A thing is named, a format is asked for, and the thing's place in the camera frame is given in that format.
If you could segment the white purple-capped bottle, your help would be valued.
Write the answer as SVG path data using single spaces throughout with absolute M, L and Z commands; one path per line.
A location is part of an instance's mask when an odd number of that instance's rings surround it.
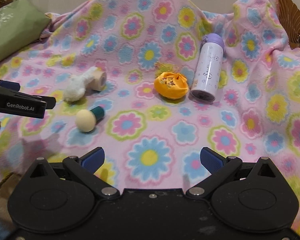
M 199 100 L 213 102 L 216 98 L 219 77 L 223 64 L 224 42 L 215 33 L 203 37 L 199 60 L 190 94 Z

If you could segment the orange satin drawstring pouch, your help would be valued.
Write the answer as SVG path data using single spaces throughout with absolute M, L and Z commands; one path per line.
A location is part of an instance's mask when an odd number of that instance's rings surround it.
M 155 63 L 154 89 L 170 100 L 183 98 L 189 91 L 187 78 L 171 63 Z

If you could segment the white fluffy plush toy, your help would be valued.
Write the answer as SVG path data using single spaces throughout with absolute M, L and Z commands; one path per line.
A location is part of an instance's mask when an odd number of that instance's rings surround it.
M 72 75 L 63 92 L 63 100 L 66 102 L 76 102 L 83 98 L 86 93 L 86 89 L 95 79 L 94 72 L 96 70 L 97 68 L 90 67 L 81 75 Z

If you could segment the green cushion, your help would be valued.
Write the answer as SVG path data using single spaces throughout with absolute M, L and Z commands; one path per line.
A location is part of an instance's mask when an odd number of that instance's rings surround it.
M 0 8 L 0 61 L 38 40 L 51 18 L 28 0 L 13 0 Z

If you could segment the pink floral fleece blanket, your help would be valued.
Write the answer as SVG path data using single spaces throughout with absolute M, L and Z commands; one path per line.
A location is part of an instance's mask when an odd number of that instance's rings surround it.
M 56 98 L 42 119 L 0 114 L 0 182 L 40 155 L 100 146 L 96 175 L 110 185 L 192 186 L 208 176 L 209 147 L 271 158 L 300 203 L 300 49 L 278 15 L 279 0 L 237 0 L 228 14 L 190 0 L 87 0 L 49 14 L 39 41 L 0 63 L 0 79 Z

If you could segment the brown wicker chair back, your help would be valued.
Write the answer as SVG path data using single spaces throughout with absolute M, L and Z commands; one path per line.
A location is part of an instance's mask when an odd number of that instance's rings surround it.
M 300 34 L 300 9 L 292 0 L 278 0 L 279 22 L 285 29 L 291 48 L 300 48 L 298 35 Z

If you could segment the cream sponge green-handled stamp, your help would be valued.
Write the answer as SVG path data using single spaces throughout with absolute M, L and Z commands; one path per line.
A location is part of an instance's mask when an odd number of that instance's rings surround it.
M 89 133 L 104 116 L 105 111 L 101 106 L 97 106 L 91 110 L 82 109 L 76 114 L 75 124 L 81 132 Z

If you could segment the beige medical tape roll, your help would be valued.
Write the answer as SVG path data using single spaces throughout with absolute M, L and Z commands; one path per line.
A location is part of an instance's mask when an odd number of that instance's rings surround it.
M 95 70 L 92 74 L 93 80 L 89 84 L 89 87 L 94 91 L 102 91 L 106 85 L 107 74 L 100 70 Z

